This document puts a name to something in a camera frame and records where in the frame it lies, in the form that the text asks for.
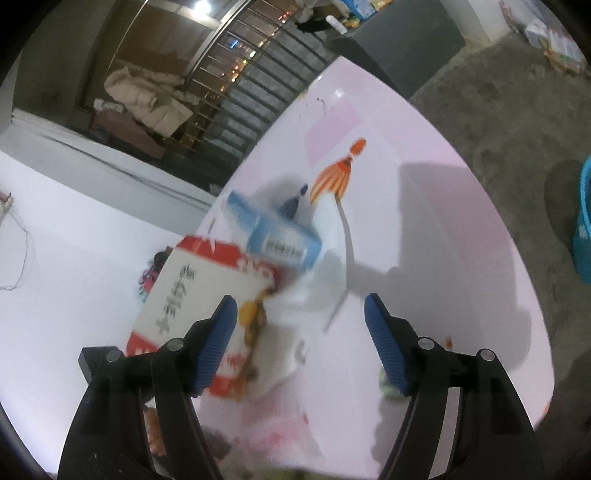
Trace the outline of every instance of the concrete floor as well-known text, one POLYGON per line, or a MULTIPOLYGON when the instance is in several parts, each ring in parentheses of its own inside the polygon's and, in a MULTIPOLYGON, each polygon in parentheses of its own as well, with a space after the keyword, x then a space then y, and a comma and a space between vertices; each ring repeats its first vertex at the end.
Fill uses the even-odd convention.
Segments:
POLYGON ((412 103, 480 180, 531 276, 556 370, 537 430, 553 475, 590 427, 591 285, 577 276, 569 249, 579 171, 591 154, 591 81, 553 70, 511 34, 460 53, 412 103))

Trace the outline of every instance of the ceiling light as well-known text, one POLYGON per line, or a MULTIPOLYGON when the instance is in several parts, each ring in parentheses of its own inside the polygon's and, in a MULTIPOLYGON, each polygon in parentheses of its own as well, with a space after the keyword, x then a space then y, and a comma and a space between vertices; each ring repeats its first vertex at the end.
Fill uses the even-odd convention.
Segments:
POLYGON ((212 6, 207 0, 199 0, 199 2, 197 2, 193 7, 193 12, 195 12, 197 15, 207 15, 211 11, 212 6))

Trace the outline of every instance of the orange umbrella drawing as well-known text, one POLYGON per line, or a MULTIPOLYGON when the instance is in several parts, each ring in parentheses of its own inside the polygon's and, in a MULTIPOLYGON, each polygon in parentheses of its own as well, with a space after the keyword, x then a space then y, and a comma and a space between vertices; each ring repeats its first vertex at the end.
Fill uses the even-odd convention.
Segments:
POLYGON ((351 162, 354 157, 361 154, 366 143, 364 138, 360 138, 349 149, 350 155, 347 155, 345 158, 333 163, 320 172, 310 191, 310 202, 312 205, 324 192, 334 192, 337 201, 340 202, 342 200, 349 185, 349 178, 351 177, 351 162))

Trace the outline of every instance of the red and white box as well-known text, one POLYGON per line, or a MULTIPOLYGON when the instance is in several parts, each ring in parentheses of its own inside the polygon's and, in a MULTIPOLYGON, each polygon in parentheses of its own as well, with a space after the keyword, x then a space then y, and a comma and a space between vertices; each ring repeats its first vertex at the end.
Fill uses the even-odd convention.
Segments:
POLYGON ((184 337, 195 321, 212 316, 224 295, 231 295, 242 318, 230 338, 210 393, 240 397, 246 382, 244 370, 253 349, 244 312, 252 310, 255 300, 272 290, 277 279, 276 266, 244 255, 236 245, 186 236, 170 254, 150 291, 135 321, 126 354, 155 352, 171 338, 184 337))

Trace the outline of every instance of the wire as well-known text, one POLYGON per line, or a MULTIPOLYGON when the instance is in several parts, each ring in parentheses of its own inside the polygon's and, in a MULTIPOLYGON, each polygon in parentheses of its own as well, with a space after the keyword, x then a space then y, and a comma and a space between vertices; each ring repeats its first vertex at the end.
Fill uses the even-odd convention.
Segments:
POLYGON ((22 223, 18 221, 18 219, 14 216, 14 214, 10 210, 7 212, 7 214, 9 214, 12 217, 12 219, 17 223, 17 225, 20 227, 20 229, 25 233, 25 258, 22 261, 21 274, 18 276, 18 280, 13 286, 7 285, 7 286, 0 287, 0 290, 12 291, 12 290, 16 290, 18 287, 21 286, 21 281, 22 281, 22 278, 25 274, 25 268, 27 266, 27 258, 29 256, 29 237, 31 235, 31 232, 23 227, 22 223))

